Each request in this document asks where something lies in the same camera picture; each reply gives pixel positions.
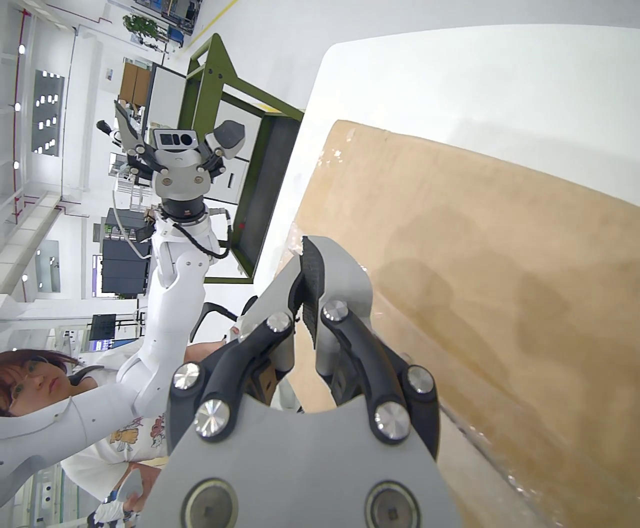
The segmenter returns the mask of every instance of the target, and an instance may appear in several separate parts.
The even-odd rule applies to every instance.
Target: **woman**
[[[203,360],[224,341],[187,347],[184,361]],[[24,416],[107,383],[115,383],[118,368],[142,345],[142,339],[106,351],[97,365],[70,376],[79,365],[60,352],[13,350],[0,353],[0,416]],[[141,462],[166,456],[164,414],[138,417],[107,438],[63,460],[69,478],[99,500],[117,490],[129,472],[140,469],[143,494],[132,495],[125,511],[141,511],[160,470]]]

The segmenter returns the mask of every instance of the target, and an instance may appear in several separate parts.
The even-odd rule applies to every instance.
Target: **black cable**
[[[217,253],[214,253],[213,251],[209,251],[204,246],[201,246],[198,243],[198,241],[195,238],[193,238],[189,234],[189,232],[184,227],[182,227],[180,224],[174,223],[173,227],[175,227],[178,231],[180,231],[180,233],[182,233],[184,236],[186,236],[187,240],[189,242],[191,242],[191,244],[196,246],[205,255],[208,255],[210,257],[214,257],[215,259],[224,259],[229,254],[229,250],[231,249],[231,226],[230,225],[227,227],[227,247],[225,248],[225,251],[221,255],[218,255]]]

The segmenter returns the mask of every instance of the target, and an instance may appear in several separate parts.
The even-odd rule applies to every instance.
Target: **white table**
[[[640,30],[441,29],[331,47],[255,277],[277,269],[333,123],[351,120],[473,150],[640,205]]]

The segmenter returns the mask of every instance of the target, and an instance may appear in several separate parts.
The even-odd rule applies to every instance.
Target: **brown cardboard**
[[[376,331],[547,519],[640,525],[640,208],[337,122],[296,224],[367,269]],[[291,383],[324,410],[307,341]]]

